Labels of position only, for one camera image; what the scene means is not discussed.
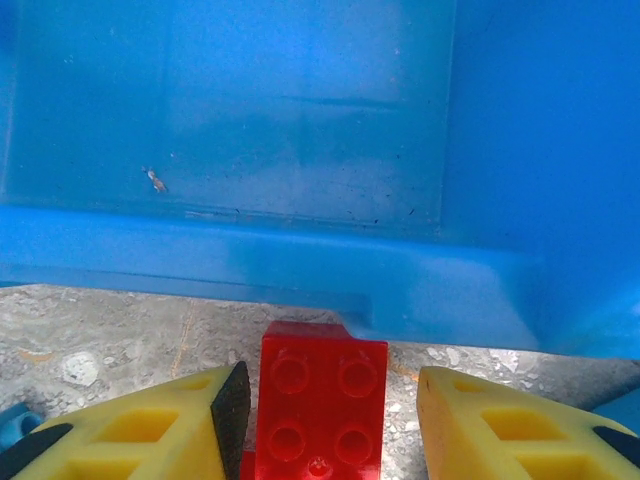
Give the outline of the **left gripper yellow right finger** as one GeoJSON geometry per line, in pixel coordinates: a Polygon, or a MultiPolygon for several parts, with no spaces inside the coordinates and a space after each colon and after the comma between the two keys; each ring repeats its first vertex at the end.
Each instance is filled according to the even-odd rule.
{"type": "Polygon", "coordinates": [[[636,479],[639,437],[600,415],[444,367],[419,374],[432,479],[636,479]]]}

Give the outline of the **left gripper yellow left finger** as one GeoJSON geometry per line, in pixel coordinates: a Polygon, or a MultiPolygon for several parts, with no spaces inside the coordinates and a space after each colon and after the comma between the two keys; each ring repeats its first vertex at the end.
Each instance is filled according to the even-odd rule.
{"type": "Polygon", "coordinates": [[[245,362],[53,418],[1,455],[4,479],[238,479],[251,389],[245,362]]]}

